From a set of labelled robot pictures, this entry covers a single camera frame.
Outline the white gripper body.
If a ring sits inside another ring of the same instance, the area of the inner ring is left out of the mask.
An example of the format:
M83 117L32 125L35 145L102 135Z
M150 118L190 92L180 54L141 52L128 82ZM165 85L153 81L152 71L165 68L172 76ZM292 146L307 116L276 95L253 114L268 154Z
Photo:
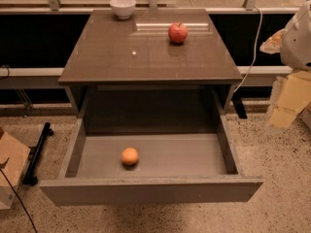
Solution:
M285 26L281 61L293 69L311 70L311 0L307 0Z

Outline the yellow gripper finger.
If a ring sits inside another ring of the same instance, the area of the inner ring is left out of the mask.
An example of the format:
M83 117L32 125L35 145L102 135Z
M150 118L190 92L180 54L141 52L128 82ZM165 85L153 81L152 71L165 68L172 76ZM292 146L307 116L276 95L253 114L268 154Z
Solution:
M261 44L259 50L263 53L268 54L279 53L282 46L283 33L284 33L283 29L274 33L265 42Z
M311 103L311 73L297 71L273 83L264 130L270 135L287 130Z

